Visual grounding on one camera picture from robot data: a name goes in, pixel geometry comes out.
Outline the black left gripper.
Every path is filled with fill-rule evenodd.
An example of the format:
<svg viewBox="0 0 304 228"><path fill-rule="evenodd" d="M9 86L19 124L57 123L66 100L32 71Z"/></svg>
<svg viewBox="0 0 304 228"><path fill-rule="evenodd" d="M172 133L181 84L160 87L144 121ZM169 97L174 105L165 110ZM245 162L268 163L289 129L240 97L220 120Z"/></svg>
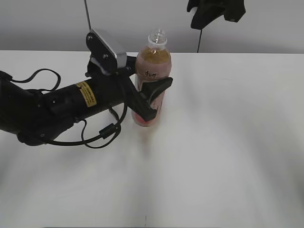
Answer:
<svg viewBox="0 0 304 228"><path fill-rule="evenodd" d="M140 92L137 91L130 76L136 72L136 57L127 56L126 67L111 75L105 75L93 62L88 62L85 74L101 111L119 104L126 104L144 121L156 117L157 111L150 104L166 89L171 87L173 78L166 77L153 82L144 82Z"/></svg>

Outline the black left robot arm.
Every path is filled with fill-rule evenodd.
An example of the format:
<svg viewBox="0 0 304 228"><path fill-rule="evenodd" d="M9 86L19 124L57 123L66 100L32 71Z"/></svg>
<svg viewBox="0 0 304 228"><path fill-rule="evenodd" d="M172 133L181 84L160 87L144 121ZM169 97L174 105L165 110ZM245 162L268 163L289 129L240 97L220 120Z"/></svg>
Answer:
<svg viewBox="0 0 304 228"><path fill-rule="evenodd" d="M17 136L29 146L51 144L57 146L89 145L99 139L111 143L121 132L121 124L128 109L143 120L150 121L157 111L152 102L172 85L165 77L143 84L138 91L130 76L135 73L135 57L128 57L124 68L109 73L91 58L86 80L60 88L22 89L11 75L0 74L0 128ZM90 139L59 142L57 137L75 123L103 111L109 111L116 120Z"/></svg>

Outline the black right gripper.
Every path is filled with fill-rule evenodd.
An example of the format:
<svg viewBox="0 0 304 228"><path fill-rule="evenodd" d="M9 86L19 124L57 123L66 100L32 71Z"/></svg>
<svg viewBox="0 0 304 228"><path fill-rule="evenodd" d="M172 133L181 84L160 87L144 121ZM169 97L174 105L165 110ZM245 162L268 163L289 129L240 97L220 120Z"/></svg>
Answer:
<svg viewBox="0 0 304 228"><path fill-rule="evenodd" d="M239 22L246 13L244 0L189 0L187 12L196 8L191 21L192 29L204 29L223 16L226 21Z"/></svg>

